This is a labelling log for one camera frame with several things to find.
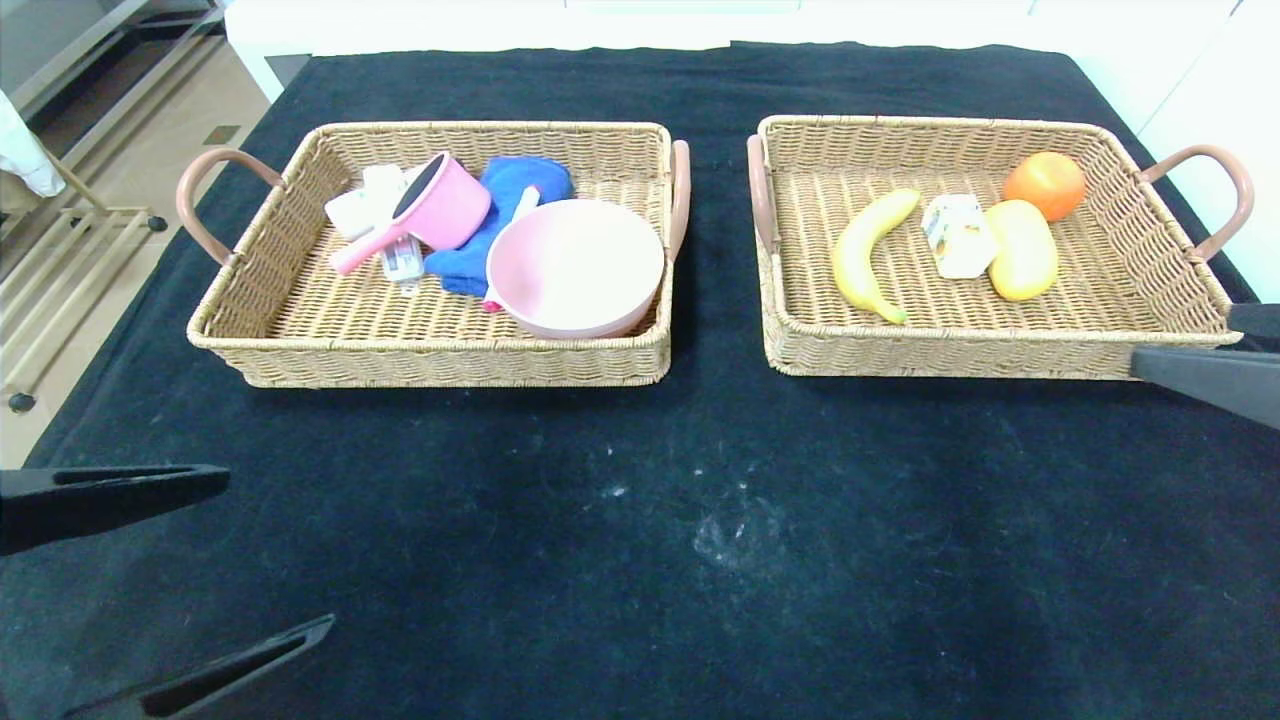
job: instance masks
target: wall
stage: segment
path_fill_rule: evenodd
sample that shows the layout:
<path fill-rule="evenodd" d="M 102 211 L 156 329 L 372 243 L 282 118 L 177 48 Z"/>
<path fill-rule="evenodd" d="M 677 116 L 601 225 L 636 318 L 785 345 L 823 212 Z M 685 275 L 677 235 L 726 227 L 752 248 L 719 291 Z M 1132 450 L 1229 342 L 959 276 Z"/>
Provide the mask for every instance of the wall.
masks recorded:
<path fill-rule="evenodd" d="M 31 3 L 31 0 L 0 0 L 0 20 L 8 18 L 18 8 Z"/>
<path fill-rule="evenodd" d="M 1244 228 L 1226 246 L 1263 302 L 1280 302 L 1280 138 L 1276 136 L 1271 73 L 1280 68 L 1274 0 L 1248 0 L 1190 70 L 1169 94 L 1138 137 L 1156 158 L 1180 147 L 1210 142 L 1226 147 L 1249 170 L 1257 205 Z M 1235 190 L 1216 163 L 1194 159 L 1170 173 L 1204 225 L 1212 232 L 1235 209 Z"/>

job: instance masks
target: small white box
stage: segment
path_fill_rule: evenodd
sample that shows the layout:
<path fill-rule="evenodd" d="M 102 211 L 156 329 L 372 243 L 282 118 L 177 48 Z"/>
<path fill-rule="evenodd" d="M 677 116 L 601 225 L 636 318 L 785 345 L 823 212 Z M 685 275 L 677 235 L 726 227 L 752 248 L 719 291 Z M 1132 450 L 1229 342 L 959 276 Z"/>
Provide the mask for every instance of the small white box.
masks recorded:
<path fill-rule="evenodd" d="M 324 213 L 329 215 L 329 222 L 333 223 L 338 234 L 347 240 L 357 238 L 374 229 L 374 219 L 369 213 L 369 197 L 362 187 L 343 192 L 325 202 Z"/>
<path fill-rule="evenodd" d="M 938 274 L 948 279 L 975 278 L 1000 254 L 982 205 L 973 195 L 940 195 L 924 209 L 920 222 Z"/>

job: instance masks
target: banana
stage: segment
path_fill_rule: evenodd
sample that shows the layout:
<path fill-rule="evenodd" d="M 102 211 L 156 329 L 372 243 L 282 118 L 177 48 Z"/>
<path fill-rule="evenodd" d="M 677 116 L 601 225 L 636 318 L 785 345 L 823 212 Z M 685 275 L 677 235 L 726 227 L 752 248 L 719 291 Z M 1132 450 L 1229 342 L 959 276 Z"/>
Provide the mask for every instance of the banana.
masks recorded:
<path fill-rule="evenodd" d="M 881 296 L 879 283 L 872 273 L 872 247 L 896 228 L 920 202 L 915 190 L 895 190 L 863 208 L 840 233 L 831 252 L 836 270 L 836 287 L 854 307 L 878 314 L 895 325 L 906 322 L 906 311 Z"/>

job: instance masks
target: pink saucepan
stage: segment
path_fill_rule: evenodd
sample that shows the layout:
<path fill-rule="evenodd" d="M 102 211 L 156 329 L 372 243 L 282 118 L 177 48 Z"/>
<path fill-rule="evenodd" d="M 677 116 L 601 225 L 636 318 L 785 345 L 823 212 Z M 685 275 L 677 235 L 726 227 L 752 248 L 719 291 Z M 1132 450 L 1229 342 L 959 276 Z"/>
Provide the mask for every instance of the pink saucepan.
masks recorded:
<path fill-rule="evenodd" d="M 390 220 L 334 252 L 329 264 L 346 275 L 406 234 L 433 250 L 453 250 L 471 238 L 492 202 L 480 181 L 453 155 L 440 152 L 410 183 Z"/>

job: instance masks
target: yellow mango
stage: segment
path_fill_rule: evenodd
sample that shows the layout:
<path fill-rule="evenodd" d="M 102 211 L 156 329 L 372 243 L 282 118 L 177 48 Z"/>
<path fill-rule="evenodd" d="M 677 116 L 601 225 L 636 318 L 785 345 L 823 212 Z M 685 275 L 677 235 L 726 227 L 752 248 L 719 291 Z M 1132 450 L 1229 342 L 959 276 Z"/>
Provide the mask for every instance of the yellow mango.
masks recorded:
<path fill-rule="evenodd" d="M 1000 252 L 987 268 L 991 284 L 1005 300 L 1030 300 L 1057 279 L 1057 246 L 1048 222 L 1025 200 L 1006 200 L 984 213 Z"/>

